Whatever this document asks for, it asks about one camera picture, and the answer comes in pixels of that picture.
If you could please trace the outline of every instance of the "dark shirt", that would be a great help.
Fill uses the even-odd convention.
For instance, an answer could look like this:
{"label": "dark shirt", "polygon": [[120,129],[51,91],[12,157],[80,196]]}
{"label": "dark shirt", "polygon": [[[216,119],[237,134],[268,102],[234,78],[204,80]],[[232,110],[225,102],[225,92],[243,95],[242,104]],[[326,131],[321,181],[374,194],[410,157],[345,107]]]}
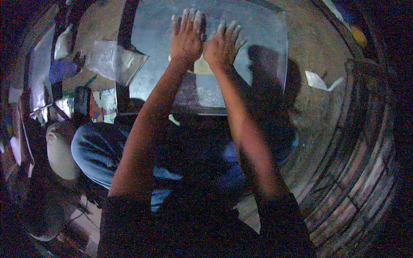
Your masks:
{"label": "dark shirt", "polygon": [[315,257],[294,195],[255,197],[260,234],[210,192],[175,191],[157,213],[128,196],[109,197],[98,257]]}

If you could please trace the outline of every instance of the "person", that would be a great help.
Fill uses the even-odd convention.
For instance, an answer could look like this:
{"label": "person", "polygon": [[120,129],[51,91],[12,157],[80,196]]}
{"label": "person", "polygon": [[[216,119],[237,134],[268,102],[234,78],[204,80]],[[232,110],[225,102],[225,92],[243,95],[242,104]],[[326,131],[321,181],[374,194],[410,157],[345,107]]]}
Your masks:
{"label": "person", "polygon": [[[172,17],[171,62],[132,128],[95,123],[75,133],[71,144],[74,160],[90,179],[109,189],[97,255],[314,257],[297,201],[277,168],[285,156],[273,154],[281,146],[293,145],[295,137],[289,137],[288,143],[271,144],[278,140],[274,137],[282,140],[284,134],[269,134],[271,125],[260,126],[249,111],[242,96],[246,82],[233,66],[245,43],[238,41],[241,27],[235,21],[228,27],[221,22],[204,49],[204,24],[205,14],[194,9],[184,10],[180,23]],[[177,151],[168,142],[179,142],[181,129],[169,125],[168,116],[186,71],[202,52],[221,89],[232,137],[225,141],[225,133],[217,131],[202,140],[197,137],[202,133],[192,131],[191,150]],[[210,159],[219,156],[216,149],[222,146],[224,165]],[[182,155],[185,153],[197,157]],[[185,163],[180,169],[192,167],[195,173],[189,176],[179,169],[165,169],[174,156]],[[190,166],[192,159],[201,160],[200,166]],[[211,176],[215,165],[228,172]],[[228,199],[242,182],[252,183],[259,234],[237,218],[233,200]]]}

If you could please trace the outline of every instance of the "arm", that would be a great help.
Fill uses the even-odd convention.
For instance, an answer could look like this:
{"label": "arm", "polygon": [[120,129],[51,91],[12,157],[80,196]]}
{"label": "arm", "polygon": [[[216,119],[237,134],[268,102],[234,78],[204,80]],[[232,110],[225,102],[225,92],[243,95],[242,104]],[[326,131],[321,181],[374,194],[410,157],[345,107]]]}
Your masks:
{"label": "arm", "polygon": [[253,179],[260,195],[266,199],[276,199],[285,196],[289,190],[278,172],[263,132],[248,114],[240,95],[240,86],[246,82],[233,67],[235,56],[245,43],[236,44],[239,32],[240,26],[236,26],[235,22],[229,28],[221,23],[215,38],[205,49],[205,59],[218,80],[231,134],[246,176]]}
{"label": "arm", "polygon": [[201,23],[205,17],[191,9],[182,14],[178,25],[172,16],[171,62],[143,105],[123,150],[108,196],[131,195],[149,204],[152,194],[152,171],[157,136],[165,122],[186,71],[202,53]]}

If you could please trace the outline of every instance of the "hand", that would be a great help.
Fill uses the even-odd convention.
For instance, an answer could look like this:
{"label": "hand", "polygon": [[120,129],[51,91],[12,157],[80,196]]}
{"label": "hand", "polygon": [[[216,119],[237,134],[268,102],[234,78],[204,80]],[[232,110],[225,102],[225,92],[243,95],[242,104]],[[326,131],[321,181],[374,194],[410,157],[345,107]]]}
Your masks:
{"label": "hand", "polygon": [[205,42],[205,14],[185,9],[180,26],[175,15],[172,16],[171,59],[183,59],[194,64],[201,57]]}
{"label": "hand", "polygon": [[221,21],[215,37],[208,42],[205,48],[205,60],[209,67],[214,70],[230,69],[234,65],[235,57],[246,40],[237,43],[241,26],[236,21],[232,21],[229,28],[226,28],[225,21]]}

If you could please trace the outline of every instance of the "forearm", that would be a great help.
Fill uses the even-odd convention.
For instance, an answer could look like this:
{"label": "forearm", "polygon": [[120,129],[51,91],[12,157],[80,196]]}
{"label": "forearm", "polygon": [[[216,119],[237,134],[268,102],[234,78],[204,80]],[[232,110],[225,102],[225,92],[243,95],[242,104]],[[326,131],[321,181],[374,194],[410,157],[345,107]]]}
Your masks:
{"label": "forearm", "polygon": [[187,62],[181,59],[171,60],[152,90],[129,133],[109,196],[135,194],[150,203],[156,138],[165,129],[187,68]]}
{"label": "forearm", "polygon": [[276,198],[288,193],[288,188],[281,179],[277,166],[273,160],[270,147],[265,142],[264,133],[259,128],[257,121],[249,115],[247,106],[240,95],[240,85],[246,82],[233,71],[224,72],[215,69],[214,74],[218,80],[224,102],[227,108],[228,121],[237,150],[245,154],[240,155],[241,165],[256,182],[257,190],[267,198]]}

